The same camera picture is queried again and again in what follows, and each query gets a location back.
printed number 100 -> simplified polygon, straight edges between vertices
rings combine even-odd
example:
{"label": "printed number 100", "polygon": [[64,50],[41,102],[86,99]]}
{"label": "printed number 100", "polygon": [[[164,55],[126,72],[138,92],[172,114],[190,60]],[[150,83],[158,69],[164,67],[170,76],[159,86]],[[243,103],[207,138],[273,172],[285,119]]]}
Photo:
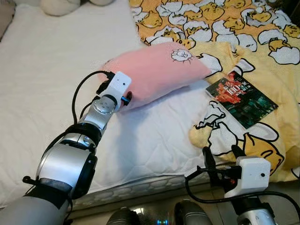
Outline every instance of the printed number 100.
{"label": "printed number 100", "polygon": [[240,90],[240,87],[238,85],[234,85],[232,88],[228,89],[227,92],[229,94],[233,95],[239,90]]}

bed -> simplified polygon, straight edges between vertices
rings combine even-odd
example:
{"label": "bed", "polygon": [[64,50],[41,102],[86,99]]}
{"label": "bed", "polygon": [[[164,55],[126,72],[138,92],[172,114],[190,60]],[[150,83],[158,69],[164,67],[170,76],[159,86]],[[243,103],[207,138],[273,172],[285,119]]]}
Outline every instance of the bed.
{"label": "bed", "polygon": [[[34,177],[46,146],[71,124],[71,99],[82,78],[110,58],[144,46],[126,1],[103,8],[87,3],[64,17],[17,6],[0,44],[0,134],[5,140],[0,207],[26,192],[23,176]],[[77,113],[98,85],[95,77],[83,86]],[[200,81],[141,109],[114,115],[97,148],[90,194],[75,201],[74,209],[182,187],[182,175],[203,165],[188,130],[209,101],[203,89],[207,85]]]}

bedsheet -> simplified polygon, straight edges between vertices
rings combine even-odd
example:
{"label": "bedsheet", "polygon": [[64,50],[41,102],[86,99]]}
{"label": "bedsheet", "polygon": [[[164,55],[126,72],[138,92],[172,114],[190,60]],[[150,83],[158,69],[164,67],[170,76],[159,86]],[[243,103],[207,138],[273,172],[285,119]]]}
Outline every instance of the bedsheet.
{"label": "bedsheet", "polygon": [[[140,47],[126,1],[106,7],[87,3],[64,17],[28,5],[16,8],[0,44],[1,207],[25,193],[30,186],[22,183],[23,176],[35,177],[46,146],[72,123],[71,99],[82,78]],[[90,193],[156,175],[182,175],[203,165],[188,130],[205,113],[207,85],[200,81],[113,115],[97,148]],[[97,76],[83,85],[77,113],[98,86]]]}
{"label": "bedsheet", "polygon": [[265,0],[130,0],[141,40],[176,41],[211,70],[235,71],[279,105],[245,130],[216,102],[190,131],[193,145],[234,161],[231,145],[271,162],[271,181],[300,178],[300,28]]}

robotic arm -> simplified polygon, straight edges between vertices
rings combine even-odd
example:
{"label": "robotic arm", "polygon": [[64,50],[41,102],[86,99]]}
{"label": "robotic arm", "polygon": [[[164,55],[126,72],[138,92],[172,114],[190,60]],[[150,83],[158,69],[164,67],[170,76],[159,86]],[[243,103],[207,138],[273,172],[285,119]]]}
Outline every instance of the robotic arm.
{"label": "robotic arm", "polygon": [[117,72],[99,89],[87,114],[70,126],[58,143],[44,152],[36,179],[23,178],[35,187],[0,212],[1,225],[61,225],[72,199],[85,195],[97,163],[96,148],[112,114],[121,102],[131,79]]}

floor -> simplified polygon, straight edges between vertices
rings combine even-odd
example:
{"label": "floor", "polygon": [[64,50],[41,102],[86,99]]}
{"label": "floor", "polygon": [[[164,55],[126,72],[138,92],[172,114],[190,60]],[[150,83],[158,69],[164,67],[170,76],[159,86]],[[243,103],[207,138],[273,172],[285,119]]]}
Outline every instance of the floor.
{"label": "floor", "polygon": [[[279,191],[291,196],[298,204],[300,204],[300,182],[277,183],[270,184],[269,190]],[[212,191],[203,191],[197,194],[200,198],[217,199],[224,197],[221,189]],[[173,223],[173,209],[177,202],[183,199],[190,199],[188,195],[169,198],[162,201],[155,201],[130,207],[140,213],[143,224],[156,225],[158,221],[161,224]],[[261,197],[262,202],[268,202],[272,206],[275,214],[275,221],[279,225],[300,225],[294,207],[285,199],[277,196]],[[234,213],[231,203],[220,204],[201,204],[199,205],[205,210],[214,225],[236,225],[236,214]],[[72,225],[105,225],[113,211],[99,213],[88,217],[77,218]]]}

